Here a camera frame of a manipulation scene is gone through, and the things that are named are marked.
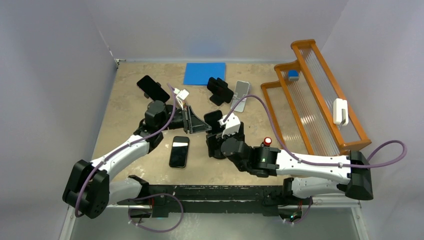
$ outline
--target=white wall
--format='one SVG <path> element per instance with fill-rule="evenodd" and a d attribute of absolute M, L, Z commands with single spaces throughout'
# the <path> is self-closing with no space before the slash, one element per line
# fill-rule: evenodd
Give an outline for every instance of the white wall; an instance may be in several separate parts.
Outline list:
<path fill-rule="evenodd" d="M 119 59 L 294 59 L 290 44 L 321 48 L 347 0 L 86 0 Z"/>
<path fill-rule="evenodd" d="M 350 0 L 322 50 L 373 142 L 366 156 L 391 139 L 408 146 L 402 162 L 372 170 L 375 199 L 362 210 L 375 240 L 424 239 L 423 23 L 421 0 Z"/>
<path fill-rule="evenodd" d="M 82 0 L 0 2 L 0 239 L 58 239 L 115 65 Z"/>

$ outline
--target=tan tabletop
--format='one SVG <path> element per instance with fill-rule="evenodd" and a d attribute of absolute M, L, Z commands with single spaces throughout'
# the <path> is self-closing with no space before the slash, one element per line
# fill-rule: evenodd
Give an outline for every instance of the tan tabletop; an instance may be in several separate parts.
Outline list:
<path fill-rule="evenodd" d="M 226 65 L 225 81 L 231 90 L 235 89 L 236 81 L 250 82 L 250 93 L 264 99 L 261 84 L 278 80 L 273 67 L 274 64 L 230 63 Z M 149 75 L 156 82 L 159 82 L 169 95 L 171 95 L 171 91 L 168 89 L 167 83 L 170 83 L 174 88 L 187 89 L 190 94 L 186 101 L 201 119 L 203 119 L 204 114 L 214 110 L 221 110 L 222 114 L 227 114 L 230 110 L 230 104 L 224 103 L 221 106 L 213 104 L 209 100 L 212 93 L 207 90 L 206 86 L 183 85 L 185 69 L 185 63 L 121 63 L 93 157 L 99 158 L 126 141 L 137 129 L 140 120 L 144 118 L 147 105 L 151 102 L 151 99 L 145 98 L 143 92 L 136 85 L 137 81 L 144 75 Z M 270 92 L 270 95 L 271 98 L 278 99 L 276 101 L 277 106 L 274 106 L 274 108 L 277 118 L 283 119 L 280 127 L 284 133 L 299 131 L 283 91 L 275 89 L 275 92 Z M 271 137 L 273 140 L 271 146 L 280 147 L 273 134 L 267 114 L 259 101 L 248 98 L 244 112 L 235 112 L 235 114 L 240 121 L 244 122 L 245 140 L 248 145 L 259 146 L 264 137 Z M 186 168 L 177 169 L 168 165 L 171 153 L 170 146 L 174 136 L 190 138 Z M 209 158 L 205 132 L 186 134 L 182 129 L 176 129 L 164 131 L 163 137 L 163 141 L 155 150 L 134 161 L 121 171 L 114 180 L 119 181 L 125 179 L 128 175 L 137 175 L 150 184 L 280 185 L 285 178 L 284 176 L 258 178 L 247 172 L 239 172 L 228 159 Z M 285 140 L 287 146 L 293 152 L 307 153 L 304 144 L 299 140 Z"/>

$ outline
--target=blue object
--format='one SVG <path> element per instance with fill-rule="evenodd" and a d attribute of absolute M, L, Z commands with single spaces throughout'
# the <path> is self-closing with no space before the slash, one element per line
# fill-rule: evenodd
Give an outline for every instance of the blue object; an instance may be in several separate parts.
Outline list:
<path fill-rule="evenodd" d="M 289 70 L 288 71 L 288 80 L 290 82 L 295 82 L 299 80 L 299 73 L 296 70 Z"/>
<path fill-rule="evenodd" d="M 288 77 L 299 77 L 299 73 L 296 70 L 289 70 L 288 71 Z"/>
<path fill-rule="evenodd" d="M 185 66 L 185 85 L 208 85 L 209 78 L 225 81 L 225 62 L 187 63 Z"/>

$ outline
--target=orange frame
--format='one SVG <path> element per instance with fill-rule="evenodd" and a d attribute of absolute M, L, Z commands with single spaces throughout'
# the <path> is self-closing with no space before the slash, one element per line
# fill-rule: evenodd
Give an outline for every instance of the orange frame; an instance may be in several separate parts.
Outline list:
<path fill-rule="evenodd" d="M 305 128 L 302 125 L 301 119 L 299 117 L 298 111 L 296 110 L 294 101 L 292 99 L 292 96 L 290 95 L 289 92 L 289 88 L 287 86 L 287 79 L 284 79 L 282 72 L 285 72 L 286 76 L 288 75 L 288 71 L 289 70 L 297 70 L 298 72 L 302 72 L 303 76 L 305 77 L 305 80 L 312 92 L 313 97 L 315 98 L 316 103 L 318 104 L 319 110 L 322 114 L 322 116 L 324 117 L 325 123 L 328 127 L 328 129 L 331 132 L 331 135 L 335 141 L 335 143 L 338 146 L 338 149 L 340 151 L 340 154 L 347 154 L 349 151 L 358 151 L 363 149 L 364 147 L 368 146 L 369 144 L 371 144 L 371 140 L 368 139 L 367 134 L 365 133 L 364 129 L 362 128 L 355 112 L 353 111 L 352 107 L 349 105 L 348 102 L 348 113 L 349 113 L 349 118 L 351 123 L 353 124 L 354 128 L 356 129 L 356 132 L 359 136 L 359 141 L 354 141 L 354 142 L 345 142 L 343 140 L 343 136 L 340 132 L 340 130 L 338 129 L 338 127 L 333 123 L 333 116 L 332 113 L 330 112 L 329 108 L 327 107 L 325 100 L 323 98 L 323 95 L 321 94 L 315 80 L 314 77 L 312 76 L 310 70 L 308 69 L 308 66 L 306 64 L 305 59 L 303 58 L 300 49 L 310 49 L 311 51 L 313 51 L 316 55 L 316 58 L 318 59 L 319 63 L 322 66 L 322 69 L 324 70 L 328 80 L 330 81 L 332 87 L 334 88 L 334 91 L 337 94 L 338 98 L 344 99 L 346 100 L 346 96 L 343 93 L 341 87 L 339 86 L 339 84 L 336 81 L 336 78 L 334 77 L 333 73 L 331 72 L 329 66 L 327 65 L 326 61 L 324 60 L 323 55 L 321 54 L 320 50 L 318 49 L 315 40 L 313 39 L 308 39 L 308 40 L 299 40 L 299 41 L 295 41 L 291 44 L 291 48 L 294 51 L 294 54 L 297 57 L 297 60 L 290 62 L 290 63 L 283 63 L 283 64 L 278 64 L 274 67 L 274 70 L 278 76 L 278 81 L 275 82 L 267 82 L 261 85 L 263 94 L 265 96 L 265 101 L 266 104 L 269 107 L 269 111 L 271 112 L 271 116 L 272 116 L 272 120 L 274 122 L 274 124 L 277 126 L 276 129 L 278 131 L 278 135 L 281 139 L 283 139 L 280 127 L 278 125 L 278 121 L 277 118 L 274 114 L 274 109 L 272 107 L 271 104 L 271 100 L 270 97 L 267 93 L 267 89 L 269 88 L 277 88 L 277 87 L 281 87 L 284 91 L 284 94 L 287 98 L 288 104 L 291 108 L 291 111 L 294 115 L 294 119 L 297 123 L 297 126 L 299 128 L 300 134 L 303 138 L 304 144 L 306 146 L 306 150 L 308 151 L 309 154 L 313 155 L 314 154 L 314 150 L 312 148 L 311 142 L 309 140 L 309 137 L 305 131 Z M 315 133 L 313 133 L 313 136 L 310 136 L 312 138 L 317 138 L 318 136 L 315 135 Z"/>

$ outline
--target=black triangular bracket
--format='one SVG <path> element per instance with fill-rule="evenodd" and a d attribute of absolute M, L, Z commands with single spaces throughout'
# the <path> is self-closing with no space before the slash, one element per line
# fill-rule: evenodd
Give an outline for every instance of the black triangular bracket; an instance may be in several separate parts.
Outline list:
<path fill-rule="evenodd" d="M 182 111 L 182 120 L 184 123 L 184 131 L 187 134 L 196 134 L 212 130 L 212 127 L 201 120 L 193 112 L 192 107 L 189 105 L 184 106 Z"/>

